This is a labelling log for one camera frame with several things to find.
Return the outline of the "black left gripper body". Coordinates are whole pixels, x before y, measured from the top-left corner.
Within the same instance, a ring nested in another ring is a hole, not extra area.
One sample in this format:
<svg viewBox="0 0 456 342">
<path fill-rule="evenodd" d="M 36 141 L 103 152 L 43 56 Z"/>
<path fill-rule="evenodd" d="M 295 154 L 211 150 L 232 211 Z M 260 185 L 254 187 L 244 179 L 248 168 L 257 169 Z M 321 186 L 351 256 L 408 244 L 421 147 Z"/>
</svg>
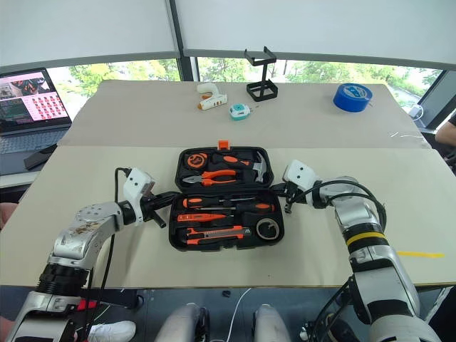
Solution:
<svg viewBox="0 0 456 342">
<path fill-rule="evenodd" d="M 155 207 L 153 207 L 153 205 L 152 205 L 153 197 L 154 197 L 154 195 L 148 195 L 148 196 L 143 196 L 140 199 L 140 208 L 142 211 L 142 218 L 143 218 L 142 220 L 144 222 L 148 222 L 148 221 L 152 220 L 151 212 L 153 210 L 155 210 Z"/>
</svg>

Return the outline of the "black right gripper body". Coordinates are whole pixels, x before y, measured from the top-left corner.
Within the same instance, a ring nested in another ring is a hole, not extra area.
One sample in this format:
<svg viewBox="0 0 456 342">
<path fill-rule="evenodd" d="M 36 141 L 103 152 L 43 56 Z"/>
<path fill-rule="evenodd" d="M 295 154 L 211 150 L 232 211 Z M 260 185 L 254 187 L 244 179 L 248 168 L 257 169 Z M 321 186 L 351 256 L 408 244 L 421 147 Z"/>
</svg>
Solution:
<svg viewBox="0 0 456 342">
<path fill-rule="evenodd" d="M 301 190 L 293 182 L 285 182 L 283 194 L 286 200 L 286 206 L 291 207 L 295 203 L 296 197 L 301 194 Z"/>
</svg>

